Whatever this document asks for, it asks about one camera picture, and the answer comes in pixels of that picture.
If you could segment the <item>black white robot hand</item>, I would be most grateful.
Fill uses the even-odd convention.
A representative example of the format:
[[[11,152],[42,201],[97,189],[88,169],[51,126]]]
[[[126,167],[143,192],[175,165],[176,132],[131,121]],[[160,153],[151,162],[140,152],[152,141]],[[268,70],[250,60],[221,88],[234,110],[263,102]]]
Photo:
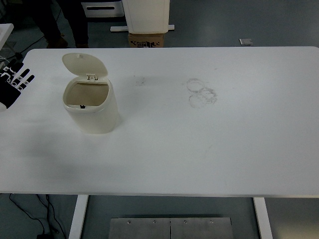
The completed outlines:
[[[9,109],[19,98],[21,92],[35,78],[34,75],[30,75],[26,78],[27,74],[30,72],[28,68],[16,77],[16,74],[23,66],[24,64],[22,62],[17,62],[13,59],[0,71],[1,112]]]

